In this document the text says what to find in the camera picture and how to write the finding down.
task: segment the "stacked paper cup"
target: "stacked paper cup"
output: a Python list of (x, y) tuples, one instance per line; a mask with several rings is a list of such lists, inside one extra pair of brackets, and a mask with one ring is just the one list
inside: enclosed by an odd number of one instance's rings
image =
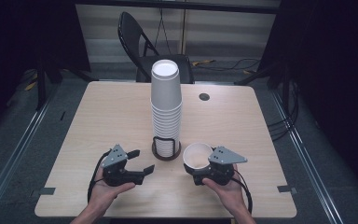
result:
[(153, 64), (150, 101), (155, 136), (153, 152), (160, 159), (174, 159), (180, 152), (182, 117), (180, 77), (175, 62), (160, 60)]

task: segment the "hand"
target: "hand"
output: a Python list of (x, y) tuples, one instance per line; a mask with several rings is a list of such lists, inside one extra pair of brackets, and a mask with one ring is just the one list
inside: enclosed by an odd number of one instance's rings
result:
[[(240, 176), (235, 172), (234, 178), (240, 180)], [(255, 223), (243, 200), (241, 185), (230, 180), (225, 186), (216, 184), (212, 179), (203, 178), (202, 183), (216, 192), (223, 206), (232, 214), (239, 223)]]
[[(95, 181), (103, 178), (103, 168), (99, 168)], [(71, 223), (93, 223), (102, 217), (118, 194), (135, 187), (134, 183), (126, 183), (118, 187), (110, 187), (103, 180), (95, 183), (89, 204)]]

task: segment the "black chair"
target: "black chair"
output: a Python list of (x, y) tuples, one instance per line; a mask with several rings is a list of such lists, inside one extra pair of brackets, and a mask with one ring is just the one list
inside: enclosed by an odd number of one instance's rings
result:
[[(168, 59), (176, 62), (178, 65), (181, 83), (194, 84), (194, 77), (187, 56), (183, 54), (159, 55), (153, 44), (147, 38), (142, 27), (130, 13), (121, 13), (117, 32), (121, 45), (137, 67), (137, 82), (151, 82), (153, 64), (158, 60)], [(139, 49), (141, 37), (145, 40), (143, 56), (140, 55)], [(154, 55), (147, 56), (148, 49), (151, 49)]]

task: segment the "black wire cup holder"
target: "black wire cup holder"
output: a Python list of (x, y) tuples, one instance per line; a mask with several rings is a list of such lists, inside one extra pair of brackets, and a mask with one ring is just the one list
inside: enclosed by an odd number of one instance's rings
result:
[[(156, 139), (159, 141), (172, 142), (172, 155), (170, 157), (163, 157), (158, 154)], [(162, 137), (158, 137), (158, 136), (153, 137), (152, 152), (153, 152), (153, 155), (161, 161), (173, 161), (180, 155), (180, 151), (182, 148), (181, 143), (179, 142), (179, 148), (177, 149), (177, 151), (175, 150), (175, 146), (176, 146), (176, 142), (173, 138), (162, 138)]]

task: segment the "wooden table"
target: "wooden table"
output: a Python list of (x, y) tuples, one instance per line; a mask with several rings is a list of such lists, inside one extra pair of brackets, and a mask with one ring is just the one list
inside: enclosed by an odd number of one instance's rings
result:
[[(202, 101), (201, 93), (210, 100)], [(250, 87), (182, 85), (182, 154), (191, 143), (224, 146), (248, 159), (238, 164), (254, 200), (254, 217), (294, 217), (296, 207), (269, 136), (255, 92)], [(51, 170), (35, 213), (76, 217), (87, 204), (87, 189), (98, 159), (115, 144), (141, 155), (126, 168), (142, 171), (156, 164), (143, 185), (120, 194), (106, 217), (232, 217), (213, 191), (195, 186), (182, 155), (160, 161), (152, 153), (150, 84), (91, 82)]]

